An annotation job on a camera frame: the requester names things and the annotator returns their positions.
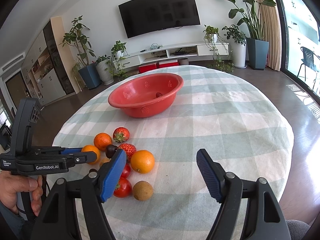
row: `red bowl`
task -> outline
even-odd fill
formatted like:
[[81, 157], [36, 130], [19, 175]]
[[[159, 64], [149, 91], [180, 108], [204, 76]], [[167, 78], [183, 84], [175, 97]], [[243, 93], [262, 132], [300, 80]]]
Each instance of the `red bowl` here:
[[109, 95], [108, 102], [129, 116], [150, 117], [171, 106], [182, 86], [183, 79], [176, 74], [146, 75], [117, 87]]

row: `white tv cabinet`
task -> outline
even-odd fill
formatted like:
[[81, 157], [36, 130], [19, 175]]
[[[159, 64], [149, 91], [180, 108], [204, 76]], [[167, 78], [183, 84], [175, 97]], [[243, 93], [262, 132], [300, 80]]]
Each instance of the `white tv cabinet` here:
[[[216, 49], [220, 55], [228, 55], [228, 43], [216, 43]], [[185, 51], [188, 54], [175, 56], [173, 53], [178, 51]], [[148, 63], [158, 62], [168, 59], [179, 59], [182, 57], [193, 56], [212, 56], [213, 51], [205, 44], [205, 42], [190, 42], [180, 43], [168, 46], [163, 46], [159, 49], [147, 49], [144, 52], [130, 53], [124, 56], [125, 59], [121, 61], [123, 68], [129, 68], [139, 65], [147, 65]]]

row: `cherry tomato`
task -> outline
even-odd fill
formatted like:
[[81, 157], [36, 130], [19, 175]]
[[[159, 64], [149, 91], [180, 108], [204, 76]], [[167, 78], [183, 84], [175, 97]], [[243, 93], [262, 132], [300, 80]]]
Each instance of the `cherry tomato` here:
[[116, 189], [113, 192], [113, 195], [119, 198], [123, 198], [123, 197], [129, 196], [131, 192], [132, 192], [132, 186], [130, 181], [120, 177], [119, 182], [116, 186]]
[[129, 177], [130, 174], [131, 174], [131, 167], [128, 163], [126, 163], [120, 177], [126, 179], [127, 177]]

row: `ceiling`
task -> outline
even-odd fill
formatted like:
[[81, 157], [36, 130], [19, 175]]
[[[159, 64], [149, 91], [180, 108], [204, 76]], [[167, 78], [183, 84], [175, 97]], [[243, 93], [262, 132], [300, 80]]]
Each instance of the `ceiling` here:
[[79, 0], [19, 0], [0, 29], [0, 67], [25, 52], [52, 16]]

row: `round table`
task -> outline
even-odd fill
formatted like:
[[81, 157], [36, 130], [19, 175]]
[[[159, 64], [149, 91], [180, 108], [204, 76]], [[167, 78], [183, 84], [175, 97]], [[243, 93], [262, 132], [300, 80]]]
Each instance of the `round table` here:
[[[184, 80], [174, 103], [164, 112], [139, 119], [109, 105], [109, 94], [122, 83], [159, 72], [176, 73]], [[187, 65], [130, 77], [81, 107], [63, 125], [53, 145], [83, 147], [93, 144], [96, 134], [112, 135], [120, 126], [130, 131], [128, 143], [152, 152], [156, 164], [150, 173], [132, 171], [128, 178], [132, 186], [145, 180], [154, 187], [149, 200], [113, 196], [103, 204], [117, 239], [206, 239], [220, 205], [210, 197], [197, 167], [196, 152], [201, 148], [241, 179], [265, 177], [278, 200], [284, 191], [291, 165], [292, 128], [264, 94], [236, 76]], [[49, 184], [59, 177], [81, 179], [92, 167], [99, 168], [81, 164], [68, 173], [50, 175]], [[241, 234], [245, 201], [235, 239]], [[80, 200], [76, 206], [80, 231], [88, 239]]]

